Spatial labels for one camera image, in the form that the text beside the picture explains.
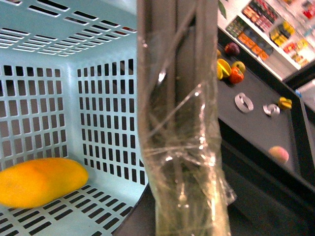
mango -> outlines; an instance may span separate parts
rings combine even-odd
[[[40,207],[79,189],[88,178],[86,169],[70,159],[26,161],[0,172],[0,204],[12,208]]]

clear plastic wrap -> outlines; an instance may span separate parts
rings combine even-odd
[[[156,235],[228,236],[227,205],[235,194],[221,169],[218,3],[139,2],[138,130],[156,199]],[[171,29],[174,10],[180,19]],[[164,23],[155,25],[158,14]]]

lemon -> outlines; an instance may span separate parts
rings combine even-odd
[[[221,66],[219,66],[219,63],[217,65],[217,75],[218,75],[219,80],[221,80],[223,78],[222,68],[221,68]]]
[[[231,67],[230,65],[227,63],[227,61],[223,60],[223,59],[218,59],[218,65],[221,67],[222,69],[222,74],[223,74],[223,78],[227,78],[231,75]]]

metal ring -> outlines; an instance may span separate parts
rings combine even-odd
[[[239,93],[238,95],[235,96],[234,98],[235,104],[240,109],[241,112],[248,113],[252,110],[254,110],[254,105],[252,101],[246,97],[244,93]]]
[[[280,108],[276,104],[262,106],[266,115],[273,117],[280,114]]]

shelf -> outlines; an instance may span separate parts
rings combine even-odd
[[[234,40],[237,40],[235,37],[233,37],[229,32],[227,32],[225,29],[220,28],[221,30],[223,30],[230,38],[233,38]],[[239,43],[240,47],[243,48],[248,54],[250,54],[253,58],[255,58],[257,61],[259,61],[267,70],[269,70],[277,79],[279,79],[280,81],[283,80],[283,78],[281,78],[273,69],[271,69],[268,65],[266,65],[264,63],[264,61],[258,57],[257,55],[255,55],[254,53],[251,52],[251,50],[249,50],[244,44]]]
[[[283,56],[288,62],[290,62],[297,70],[301,69],[301,66],[296,63],[288,54],[286,54],[280,47],[276,46],[274,42],[270,40],[268,35],[263,33],[253,22],[251,22],[246,16],[242,13],[239,13],[238,16],[246,22],[256,33],[258,33],[270,46],[273,47],[281,56]]]

